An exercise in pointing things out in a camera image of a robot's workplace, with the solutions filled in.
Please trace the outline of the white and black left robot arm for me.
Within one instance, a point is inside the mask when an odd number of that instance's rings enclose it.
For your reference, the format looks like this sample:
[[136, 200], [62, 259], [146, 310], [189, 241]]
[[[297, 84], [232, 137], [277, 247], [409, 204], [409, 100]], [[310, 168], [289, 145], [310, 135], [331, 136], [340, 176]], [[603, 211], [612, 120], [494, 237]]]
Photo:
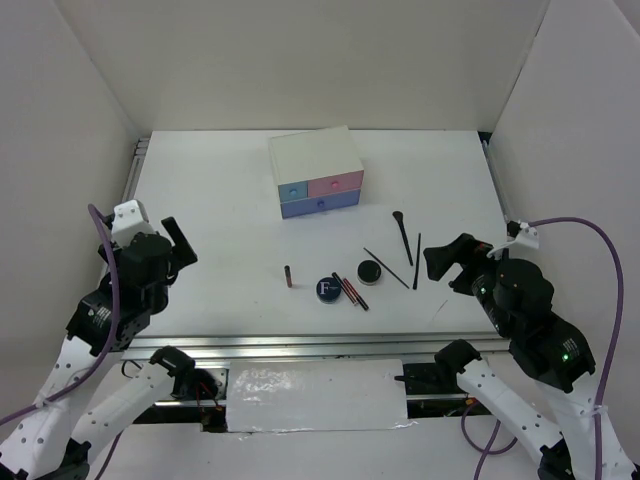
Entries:
[[127, 384], [97, 407], [89, 403], [108, 371], [122, 359], [152, 316], [168, 305], [168, 289], [197, 255], [176, 220], [165, 231], [138, 228], [126, 246], [115, 221], [98, 231], [107, 271], [83, 297], [66, 327], [58, 359], [33, 403], [7, 417], [16, 428], [1, 444], [4, 479], [84, 479], [110, 441], [156, 401], [215, 398], [214, 377], [174, 346], [163, 346]]

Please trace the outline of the light blue small drawer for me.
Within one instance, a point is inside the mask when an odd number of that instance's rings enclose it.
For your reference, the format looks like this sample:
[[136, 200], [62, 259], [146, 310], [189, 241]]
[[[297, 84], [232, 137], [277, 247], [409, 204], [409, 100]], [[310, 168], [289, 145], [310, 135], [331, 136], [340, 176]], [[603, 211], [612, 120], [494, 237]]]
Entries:
[[305, 199], [308, 197], [308, 182], [280, 184], [278, 186], [278, 194], [281, 203]]

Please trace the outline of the aluminium front rail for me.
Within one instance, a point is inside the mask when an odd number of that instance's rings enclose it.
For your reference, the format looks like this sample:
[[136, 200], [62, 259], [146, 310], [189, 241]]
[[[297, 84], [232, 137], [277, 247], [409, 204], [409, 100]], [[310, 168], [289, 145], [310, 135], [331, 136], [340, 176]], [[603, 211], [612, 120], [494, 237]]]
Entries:
[[306, 360], [432, 355], [454, 340], [465, 340], [481, 353], [504, 353], [508, 342], [493, 333], [463, 334], [348, 334], [139, 337], [124, 354], [127, 360], [144, 360], [164, 346], [173, 346], [202, 361], [238, 359]]

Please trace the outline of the aluminium left side rail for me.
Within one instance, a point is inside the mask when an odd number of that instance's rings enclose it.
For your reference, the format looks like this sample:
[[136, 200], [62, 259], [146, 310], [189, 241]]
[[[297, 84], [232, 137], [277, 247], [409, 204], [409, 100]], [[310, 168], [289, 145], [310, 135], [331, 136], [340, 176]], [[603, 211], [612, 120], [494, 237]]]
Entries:
[[129, 169], [129, 173], [127, 176], [127, 180], [125, 183], [122, 201], [126, 202], [132, 200], [134, 198], [134, 194], [136, 191], [139, 175], [141, 173], [144, 160], [148, 151], [150, 138], [143, 137], [140, 138], [133, 150], [133, 157]]

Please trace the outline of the white glossy cover sheet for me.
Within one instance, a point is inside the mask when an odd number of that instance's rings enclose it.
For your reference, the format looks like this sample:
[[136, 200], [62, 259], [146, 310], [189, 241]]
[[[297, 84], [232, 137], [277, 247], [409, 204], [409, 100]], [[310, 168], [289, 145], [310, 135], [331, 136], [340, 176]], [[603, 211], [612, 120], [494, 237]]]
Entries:
[[234, 433], [391, 430], [408, 425], [399, 360], [237, 362], [226, 393]]

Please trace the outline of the white mini drawer cabinet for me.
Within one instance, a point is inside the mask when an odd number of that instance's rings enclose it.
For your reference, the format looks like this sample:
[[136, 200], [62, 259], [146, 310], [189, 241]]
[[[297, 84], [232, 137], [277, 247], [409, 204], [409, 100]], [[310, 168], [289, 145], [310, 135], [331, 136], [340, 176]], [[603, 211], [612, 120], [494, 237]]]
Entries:
[[364, 171], [346, 126], [272, 137], [268, 150], [277, 192], [280, 184]]

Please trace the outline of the black round powder jar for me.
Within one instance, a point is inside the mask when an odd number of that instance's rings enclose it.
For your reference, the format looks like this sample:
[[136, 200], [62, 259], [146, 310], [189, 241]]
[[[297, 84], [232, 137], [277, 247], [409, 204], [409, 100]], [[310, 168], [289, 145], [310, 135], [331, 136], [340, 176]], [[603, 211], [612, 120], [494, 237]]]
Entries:
[[357, 277], [360, 283], [373, 286], [379, 282], [382, 275], [380, 264], [375, 260], [364, 260], [357, 267]]

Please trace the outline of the black fluffy makeup brush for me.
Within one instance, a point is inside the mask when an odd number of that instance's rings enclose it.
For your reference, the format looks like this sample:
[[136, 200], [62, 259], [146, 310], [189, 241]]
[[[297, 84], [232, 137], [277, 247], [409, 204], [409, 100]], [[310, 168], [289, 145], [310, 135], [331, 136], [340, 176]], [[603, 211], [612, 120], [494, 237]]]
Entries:
[[397, 225], [399, 227], [401, 239], [402, 239], [402, 242], [403, 242], [403, 245], [404, 245], [404, 249], [405, 249], [405, 253], [407, 255], [407, 259], [408, 259], [409, 265], [413, 266], [414, 265], [413, 256], [412, 256], [412, 253], [411, 253], [409, 239], [408, 239], [408, 235], [407, 235], [406, 228], [405, 228], [405, 225], [404, 225], [404, 214], [401, 211], [393, 211], [392, 212], [392, 216], [396, 220], [396, 223], [397, 223]]

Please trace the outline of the navy round compact with F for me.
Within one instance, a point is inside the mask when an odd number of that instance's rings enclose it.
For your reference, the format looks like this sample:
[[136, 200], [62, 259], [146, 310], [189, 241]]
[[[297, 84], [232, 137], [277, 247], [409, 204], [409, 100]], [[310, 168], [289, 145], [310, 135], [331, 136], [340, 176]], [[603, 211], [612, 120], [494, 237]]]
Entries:
[[332, 276], [320, 279], [316, 284], [316, 296], [324, 304], [335, 303], [341, 295], [342, 288]]

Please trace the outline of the black red lip liner pencil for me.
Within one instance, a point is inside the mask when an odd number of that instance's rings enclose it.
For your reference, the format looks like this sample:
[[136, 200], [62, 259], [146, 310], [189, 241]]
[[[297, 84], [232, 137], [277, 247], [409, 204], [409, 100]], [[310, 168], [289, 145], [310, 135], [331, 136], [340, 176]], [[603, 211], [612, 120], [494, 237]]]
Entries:
[[352, 301], [354, 305], [359, 305], [364, 311], [369, 310], [368, 304], [364, 301], [361, 295], [356, 291], [353, 285], [346, 279], [340, 277], [336, 272], [332, 273], [332, 277], [339, 283], [342, 291]]

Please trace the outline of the pink drawer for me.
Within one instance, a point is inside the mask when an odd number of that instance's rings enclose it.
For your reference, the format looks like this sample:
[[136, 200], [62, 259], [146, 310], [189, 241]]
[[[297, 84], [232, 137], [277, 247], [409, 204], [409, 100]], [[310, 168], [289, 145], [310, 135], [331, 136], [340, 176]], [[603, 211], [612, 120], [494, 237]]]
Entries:
[[337, 194], [361, 188], [364, 171], [358, 170], [334, 176], [316, 178], [307, 183], [307, 195], [310, 198]]

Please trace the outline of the dark red lipstick tube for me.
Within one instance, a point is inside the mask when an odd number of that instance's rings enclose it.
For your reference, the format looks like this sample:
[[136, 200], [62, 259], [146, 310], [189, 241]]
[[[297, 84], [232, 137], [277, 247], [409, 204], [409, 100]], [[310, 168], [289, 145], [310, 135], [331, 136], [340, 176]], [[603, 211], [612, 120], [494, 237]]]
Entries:
[[289, 265], [284, 266], [285, 280], [288, 288], [293, 288], [291, 268]]

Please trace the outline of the aluminium rail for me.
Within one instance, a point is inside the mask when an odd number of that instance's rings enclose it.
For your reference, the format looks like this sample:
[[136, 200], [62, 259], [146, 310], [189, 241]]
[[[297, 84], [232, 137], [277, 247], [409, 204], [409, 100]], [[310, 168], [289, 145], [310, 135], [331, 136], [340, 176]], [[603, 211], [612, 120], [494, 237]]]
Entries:
[[478, 131], [478, 137], [481, 143], [481, 147], [486, 159], [486, 163], [489, 169], [489, 173], [491, 175], [491, 179], [494, 185], [494, 189], [498, 198], [498, 202], [500, 205], [500, 209], [502, 212], [503, 220], [505, 224], [508, 224], [511, 221], [510, 211], [505, 200], [503, 188], [501, 186], [501, 182], [499, 180], [498, 172], [496, 170], [496, 165], [494, 162], [494, 158], [490, 149], [490, 141], [492, 137], [491, 132]]
[[126, 202], [132, 200], [134, 198], [134, 194], [136, 191], [139, 175], [141, 173], [144, 160], [148, 151], [150, 138], [143, 137], [140, 138], [133, 150], [133, 157], [129, 169], [129, 173], [127, 176], [127, 180], [125, 183], [122, 201]]
[[463, 334], [348, 334], [139, 337], [124, 354], [127, 360], [144, 360], [164, 346], [173, 346], [202, 361], [238, 359], [306, 360], [432, 355], [454, 340], [465, 340], [481, 353], [504, 353], [508, 342], [493, 333]]

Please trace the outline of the purple-blue bottom drawer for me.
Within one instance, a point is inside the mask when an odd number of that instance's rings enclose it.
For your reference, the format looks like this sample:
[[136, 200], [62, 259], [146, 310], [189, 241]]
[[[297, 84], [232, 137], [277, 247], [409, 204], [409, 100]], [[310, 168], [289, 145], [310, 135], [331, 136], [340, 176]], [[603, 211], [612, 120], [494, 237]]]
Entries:
[[329, 194], [321, 197], [306, 198], [280, 205], [283, 219], [326, 212], [357, 205], [360, 200], [360, 189]]

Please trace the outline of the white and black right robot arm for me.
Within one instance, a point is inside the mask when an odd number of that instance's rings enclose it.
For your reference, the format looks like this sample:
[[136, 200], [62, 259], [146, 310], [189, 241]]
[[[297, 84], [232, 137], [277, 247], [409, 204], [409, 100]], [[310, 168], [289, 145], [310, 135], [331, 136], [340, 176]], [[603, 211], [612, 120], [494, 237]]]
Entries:
[[435, 379], [446, 391], [477, 398], [538, 461], [542, 479], [636, 479], [602, 403], [596, 362], [586, 337], [552, 310], [553, 285], [534, 263], [511, 258], [463, 233], [424, 250], [427, 275], [440, 280], [455, 264], [450, 288], [474, 297], [521, 371], [543, 392], [557, 423], [551, 425], [495, 378], [479, 352], [456, 340], [435, 356]]

